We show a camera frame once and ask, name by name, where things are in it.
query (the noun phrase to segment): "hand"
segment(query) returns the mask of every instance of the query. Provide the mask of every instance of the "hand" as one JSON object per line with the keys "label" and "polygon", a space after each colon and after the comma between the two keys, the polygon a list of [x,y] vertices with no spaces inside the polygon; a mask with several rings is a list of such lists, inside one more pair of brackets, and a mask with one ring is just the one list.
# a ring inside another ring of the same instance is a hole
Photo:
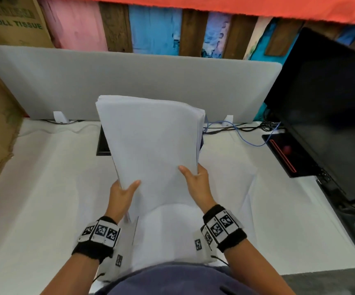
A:
{"label": "hand", "polygon": [[196,176],[184,166],[179,166],[179,171],[186,178],[188,192],[203,213],[208,212],[210,208],[217,204],[210,192],[209,174],[203,166],[198,164],[198,175]]}
{"label": "hand", "polygon": [[119,223],[131,206],[132,197],[139,185],[140,180],[136,180],[126,190],[123,190],[120,187],[119,180],[113,183],[105,215],[112,218],[116,223]]}

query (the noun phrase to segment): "white desk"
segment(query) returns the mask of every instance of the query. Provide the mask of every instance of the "white desk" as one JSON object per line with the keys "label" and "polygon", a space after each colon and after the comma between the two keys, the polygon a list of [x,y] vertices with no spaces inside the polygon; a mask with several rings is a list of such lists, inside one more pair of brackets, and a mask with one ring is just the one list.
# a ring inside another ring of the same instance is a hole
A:
{"label": "white desk", "polygon": [[[75,238],[76,178],[95,166],[99,122],[26,120],[0,176],[0,294],[39,294],[69,258]],[[244,133],[262,143],[260,130]],[[314,178],[291,179],[267,146],[235,132],[205,136],[216,151],[259,169],[253,197],[257,247],[280,274],[355,268],[352,244]]]}

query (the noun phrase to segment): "red cloth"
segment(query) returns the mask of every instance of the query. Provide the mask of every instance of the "red cloth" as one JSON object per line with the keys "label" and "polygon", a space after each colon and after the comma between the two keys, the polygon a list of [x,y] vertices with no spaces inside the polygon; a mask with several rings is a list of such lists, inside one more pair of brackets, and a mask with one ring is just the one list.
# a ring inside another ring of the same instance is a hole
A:
{"label": "red cloth", "polygon": [[95,0],[355,24],[355,0]]}

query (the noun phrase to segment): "black wristband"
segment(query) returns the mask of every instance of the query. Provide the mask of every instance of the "black wristband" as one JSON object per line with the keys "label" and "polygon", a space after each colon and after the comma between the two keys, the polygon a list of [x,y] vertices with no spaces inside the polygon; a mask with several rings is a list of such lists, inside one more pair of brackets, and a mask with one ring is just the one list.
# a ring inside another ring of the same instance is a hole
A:
{"label": "black wristband", "polygon": [[[109,223],[114,223],[115,225],[117,225],[117,223],[108,216],[103,216],[98,220],[107,221]],[[105,244],[102,243],[88,240],[85,242],[79,242],[75,246],[72,254],[76,254],[76,253],[83,254],[89,257],[90,259],[99,260],[99,263],[101,264],[106,257],[113,256],[113,248],[106,246]]]}
{"label": "black wristband", "polygon": [[[209,221],[216,216],[216,214],[225,210],[225,208],[219,204],[214,205],[208,212],[206,212],[203,216],[203,222],[205,224],[209,223]],[[247,234],[241,228],[238,228],[236,231],[228,234],[228,237],[225,238],[222,242],[220,242],[217,248],[224,253],[224,251],[228,248],[234,247],[247,238]]]}

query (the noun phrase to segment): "black monitor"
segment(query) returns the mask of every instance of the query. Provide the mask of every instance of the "black monitor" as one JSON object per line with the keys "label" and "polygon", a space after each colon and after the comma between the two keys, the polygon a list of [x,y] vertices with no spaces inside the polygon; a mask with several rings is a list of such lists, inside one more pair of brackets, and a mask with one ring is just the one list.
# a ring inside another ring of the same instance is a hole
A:
{"label": "black monitor", "polygon": [[265,103],[355,200],[355,51],[303,28]]}

